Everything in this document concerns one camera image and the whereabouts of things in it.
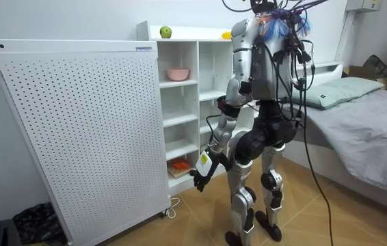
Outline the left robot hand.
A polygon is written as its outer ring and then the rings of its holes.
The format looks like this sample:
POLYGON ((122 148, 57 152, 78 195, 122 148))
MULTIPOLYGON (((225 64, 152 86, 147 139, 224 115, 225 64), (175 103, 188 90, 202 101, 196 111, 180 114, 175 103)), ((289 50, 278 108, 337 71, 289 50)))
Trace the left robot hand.
POLYGON ((201 153, 195 168, 189 171, 189 175, 193 177, 193 185, 199 192, 204 191, 219 165, 222 165, 227 172, 231 167, 224 153, 214 152, 210 147, 207 147, 201 153))

